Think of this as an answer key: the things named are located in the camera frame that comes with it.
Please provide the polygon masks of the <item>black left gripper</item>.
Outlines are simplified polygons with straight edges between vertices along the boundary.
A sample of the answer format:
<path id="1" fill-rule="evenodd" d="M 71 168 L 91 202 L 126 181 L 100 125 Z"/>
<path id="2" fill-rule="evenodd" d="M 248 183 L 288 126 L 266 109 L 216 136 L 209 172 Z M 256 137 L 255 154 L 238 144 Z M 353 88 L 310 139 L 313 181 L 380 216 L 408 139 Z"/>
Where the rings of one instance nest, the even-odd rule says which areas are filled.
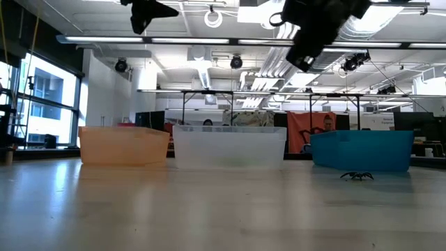
<path id="1" fill-rule="evenodd" d="M 135 34 L 142 34 L 153 18 L 177 17 L 179 12 L 152 0 L 120 0 L 122 6 L 131 5 L 130 22 Z"/>

